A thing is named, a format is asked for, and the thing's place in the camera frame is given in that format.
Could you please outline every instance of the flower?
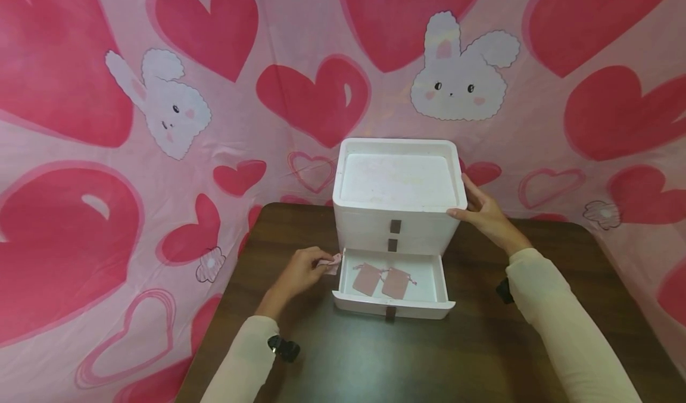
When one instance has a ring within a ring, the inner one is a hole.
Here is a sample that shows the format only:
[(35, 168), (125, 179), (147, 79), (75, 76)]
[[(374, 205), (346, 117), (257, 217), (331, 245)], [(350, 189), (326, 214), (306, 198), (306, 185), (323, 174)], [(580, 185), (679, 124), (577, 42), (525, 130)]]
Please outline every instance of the flower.
[(200, 259), (200, 265), (195, 270), (195, 278), (200, 282), (214, 282), (217, 274), (224, 265), (226, 256), (222, 255), (222, 249), (216, 246), (209, 252), (203, 255)]
[(617, 205), (603, 201), (588, 202), (583, 215), (587, 220), (598, 223), (604, 230), (610, 230), (622, 224), (622, 216), (619, 214)]

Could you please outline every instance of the open drawer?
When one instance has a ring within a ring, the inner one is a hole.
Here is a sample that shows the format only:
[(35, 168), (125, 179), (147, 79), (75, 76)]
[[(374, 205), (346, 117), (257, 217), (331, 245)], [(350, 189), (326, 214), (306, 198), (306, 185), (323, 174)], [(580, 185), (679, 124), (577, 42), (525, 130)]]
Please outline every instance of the open drawer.
[[(353, 288), (360, 267), (365, 263), (383, 271), (371, 296)], [(404, 271), (411, 277), (402, 299), (382, 292), (383, 278), (388, 276), (390, 268)], [(385, 315), (388, 307), (395, 307), (396, 317), (407, 318), (442, 319), (455, 307), (455, 302), (448, 300), (440, 255), (344, 249), (339, 286), (333, 291), (333, 297), (339, 309)]]

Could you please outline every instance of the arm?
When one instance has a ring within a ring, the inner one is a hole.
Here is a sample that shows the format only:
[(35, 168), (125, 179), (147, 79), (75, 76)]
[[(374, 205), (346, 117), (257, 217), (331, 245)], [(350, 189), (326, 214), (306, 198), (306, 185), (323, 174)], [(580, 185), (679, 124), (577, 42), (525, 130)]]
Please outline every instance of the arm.
[(496, 201), (462, 176), (469, 210), (448, 210), (474, 224), (510, 256), (510, 291), (524, 318), (541, 335), (570, 402), (641, 402), (605, 336), (558, 268), (516, 230)]
[(320, 259), (333, 261), (330, 254), (316, 246), (296, 251), (274, 286), (265, 294), (254, 316), (243, 323), (201, 403), (254, 401), (276, 357), (267, 340), (279, 334), (276, 321), (290, 299), (314, 285), (328, 270), (326, 265), (313, 267)]

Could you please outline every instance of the cream sleeve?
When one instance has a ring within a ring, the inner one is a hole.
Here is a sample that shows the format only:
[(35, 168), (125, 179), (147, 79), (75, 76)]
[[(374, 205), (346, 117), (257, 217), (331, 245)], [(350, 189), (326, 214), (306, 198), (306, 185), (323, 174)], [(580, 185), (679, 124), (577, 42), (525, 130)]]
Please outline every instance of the cream sleeve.
[(641, 402), (605, 336), (550, 260), (524, 249), (510, 257), (506, 272), (514, 302), (541, 335), (570, 402)]
[(269, 317), (248, 318), (212, 378), (201, 403), (252, 403), (265, 384), (274, 358), (267, 340), (279, 334)]

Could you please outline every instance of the hand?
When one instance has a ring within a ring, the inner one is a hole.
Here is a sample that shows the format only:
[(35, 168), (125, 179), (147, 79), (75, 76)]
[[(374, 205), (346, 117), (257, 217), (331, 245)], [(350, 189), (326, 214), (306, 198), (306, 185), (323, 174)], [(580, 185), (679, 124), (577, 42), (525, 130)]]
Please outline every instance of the hand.
[(331, 254), (325, 253), (318, 246), (296, 251), (274, 286), (265, 294), (255, 315), (270, 317), (276, 321), (293, 296), (312, 287), (324, 275), (329, 266), (316, 266), (321, 259), (333, 261)]
[(508, 256), (531, 248), (531, 242), (507, 219), (495, 199), (481, 191), (466, 174), (462, 174), (462, 181), (466, 188), (468, 208), (450, 209), (450, 217), (474, 224), (488, 239), (505, 250)]
[(309, 289), (329, 268), (324, 264), (316, 266), (317, 262), (322, 259), (333, 261), (331, 254), (325, 253), (318, 246), (299, 249), (281, 272), (274, 284), (274, 289), (289, 299)]

